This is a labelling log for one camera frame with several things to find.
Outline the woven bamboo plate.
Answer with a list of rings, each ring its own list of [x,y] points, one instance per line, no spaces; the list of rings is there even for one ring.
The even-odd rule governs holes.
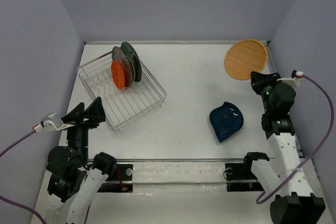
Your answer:
[[[261,73],[268,61],[264,43],[255,39],[244,39],[229,48],[224,58],[226,73],[236,80],[249,80],[251,72]]]

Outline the orange plate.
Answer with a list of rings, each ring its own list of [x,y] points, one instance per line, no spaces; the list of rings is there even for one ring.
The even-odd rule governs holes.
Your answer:
[[[118,60],[112,61],[111,74],[115,86],[120,90],[124,89],[126,83],[125,72],[122,63]]]

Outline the dark blue leaf dish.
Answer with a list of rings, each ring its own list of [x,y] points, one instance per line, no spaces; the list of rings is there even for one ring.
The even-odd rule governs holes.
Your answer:
[[[210,124],[219,143],[237,133],[244,125],[241,110],[230,102],[213,109],[209,114]]]

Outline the grey deer plate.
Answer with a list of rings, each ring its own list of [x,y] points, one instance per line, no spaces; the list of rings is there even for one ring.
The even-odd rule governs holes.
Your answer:
[[[132,71],[131,71],[131,61],[129,57],[126,56],[124,52],[121,50],[121,48],[118,46],[114,46],[112,48],[111,57],[112,57],[112,60],[118,60],[119,62],[122,63],[124,72],[125,72],[125,77],[126,77],[125,87],[126,88],[130,87],[133,83],[133,78],[132,78]]]

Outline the cream patterned small plate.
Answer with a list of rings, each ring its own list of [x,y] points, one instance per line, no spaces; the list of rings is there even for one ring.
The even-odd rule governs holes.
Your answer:
[[[133,82],[136,81],[136,75],[137,75],[137,68],[135,66],[135,62],[133,60],[132,57],[129,57],[130,61],[131,61],[131,71],[132,71],[132,78],[133,78]]]

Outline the teal glazed plate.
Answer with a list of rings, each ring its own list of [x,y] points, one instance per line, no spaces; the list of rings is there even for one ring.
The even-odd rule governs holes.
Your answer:
[[[142,79],[142,66],[140,58],[135,51],[135,49],[132,47],[130,43],[127,41],[123,41],[121,44],[121,50],[124,52],[126,56],[130,58],[130,60],[133,63],[134,70],[135,70],[135,82],[140,82]]]

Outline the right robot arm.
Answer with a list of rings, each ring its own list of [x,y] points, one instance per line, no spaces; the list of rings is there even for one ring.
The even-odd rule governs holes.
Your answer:
[[[257,204],[270,200],[273,223],[317,223],[326,209],[324,199],[314,194],[303,171],[296,147],[296,132],[289,111],[294,104],[303,72],[293,71],[289,78],[278,73],[251,72],[253,91],[262,99],[262,129],[274,155],[277,168],[265,153],[249,152],[241,171],[256,177],[263,187]]]

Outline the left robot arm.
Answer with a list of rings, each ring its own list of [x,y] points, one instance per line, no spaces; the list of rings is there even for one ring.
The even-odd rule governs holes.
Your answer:
[[[115,176],[117,160],[101,152],[88,163],[89,130],[105,122],[102,99],[97,97],[86,108],[80,102],[64,117],[57,113],[42,118],[46,132],[66,131],[67,145],[56,146],[48,154],[46,170],[51,173],[48,183],[46,223],[59,223],[64,207],[69,204],[66,223],[84,223],[86,211],[101,185]]]

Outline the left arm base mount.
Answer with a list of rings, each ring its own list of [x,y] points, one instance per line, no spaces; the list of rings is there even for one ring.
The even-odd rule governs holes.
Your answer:
[[[117,170],[98,189],[99,193],[131,193],[133,164],[117,163]]]

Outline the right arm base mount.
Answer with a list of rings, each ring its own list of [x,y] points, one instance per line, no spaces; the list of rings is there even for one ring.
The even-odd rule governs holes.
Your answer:
[[[223,178],[228,192],[263,191],[256,176],[247,172],[243,163],[226,163]]]

